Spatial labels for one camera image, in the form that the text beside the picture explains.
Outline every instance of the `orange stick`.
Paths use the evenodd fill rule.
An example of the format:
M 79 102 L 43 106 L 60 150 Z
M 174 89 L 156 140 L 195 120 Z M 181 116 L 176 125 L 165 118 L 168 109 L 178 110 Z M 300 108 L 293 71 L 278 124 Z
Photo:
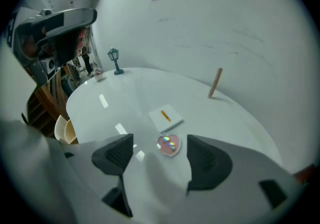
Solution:
M 214 94 L 215 89 L 216 89 L 216 87 L 217 87 L 217 85 L 218 85 L 218 82 L 219 82 L 221 73 L 222 73 L 222 68 L 219 67 L 219 68 L 218 68 L 218 71 L 216 72 L 216 75 L 215 75 L 213 84 L 212 84 L 212 86 L 211 86 L 211 89 L 210 89 L 210 91 L 209 91 L 208 98 L 211 98 L 212 95 Z

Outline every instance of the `orange marker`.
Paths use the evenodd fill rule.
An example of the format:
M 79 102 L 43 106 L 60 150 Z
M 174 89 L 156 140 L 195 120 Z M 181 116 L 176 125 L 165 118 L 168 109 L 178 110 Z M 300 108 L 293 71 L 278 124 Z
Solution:
M 163 110 L 161 110 L 161 113 L 169 122 L 171 122 L 171 119 L 167 116 L 167 114 Z

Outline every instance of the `white chair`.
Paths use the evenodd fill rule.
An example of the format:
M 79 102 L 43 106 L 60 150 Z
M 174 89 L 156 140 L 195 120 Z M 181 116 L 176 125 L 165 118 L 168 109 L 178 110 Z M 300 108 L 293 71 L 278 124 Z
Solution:
M 60 115 L 55 122 L 54 136 L 63 144 L 71 144 L 77 138 L 71 120 L 67 121 Z

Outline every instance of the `tabletop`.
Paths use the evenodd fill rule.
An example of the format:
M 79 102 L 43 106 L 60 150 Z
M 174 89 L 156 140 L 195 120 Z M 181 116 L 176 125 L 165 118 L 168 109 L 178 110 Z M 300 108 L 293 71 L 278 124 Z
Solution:
M 149 68 L 124 68 L 121 75 L 114 75 L 112 70 L 103 77 L 102 81 L 91 78 L 79 86 L 69 97 L 66 111 L 80 144 L 119 134 L 134 135 L 135 157 L 123 177 L 133 215 L 142 222 L 151 223 L 155 215 L 165 215 L 185 196 L 191 180 L 188 134 L 253 149 L 282 165 L 278 149 L 263 126 L 223 93 L 216 90 L 214 98 L 208 98 L 210 87 L 199 81 Z M 183 122 L 159 133 L 149 112 L 167 104 Z M 162 135 L 181 139 L 175 157 L 160 153 L 157 143 Z M 134 189 L 127 189 L 132 184 Z

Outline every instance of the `person in black clothing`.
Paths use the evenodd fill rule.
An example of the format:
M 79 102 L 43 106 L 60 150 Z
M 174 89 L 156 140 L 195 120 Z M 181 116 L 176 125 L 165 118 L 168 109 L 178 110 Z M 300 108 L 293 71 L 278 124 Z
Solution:
M 85 68 L 86 68 L 86 71 L 88 71 L 88 75 L 87 76 L 90 76 L 91 75 L 91 72 L 92 72 L 92 68 L 91 68 L 91 65 L 89 63 L 89 55 L 88 55 L 88 52 L 87 52 L 87 48 L 86 47 L 83 47 L 82 48 L 82 54 L 81 54 L 82 58 L 83 58 L 83 61 L 84 61 L 84 64 L 85 64 Z

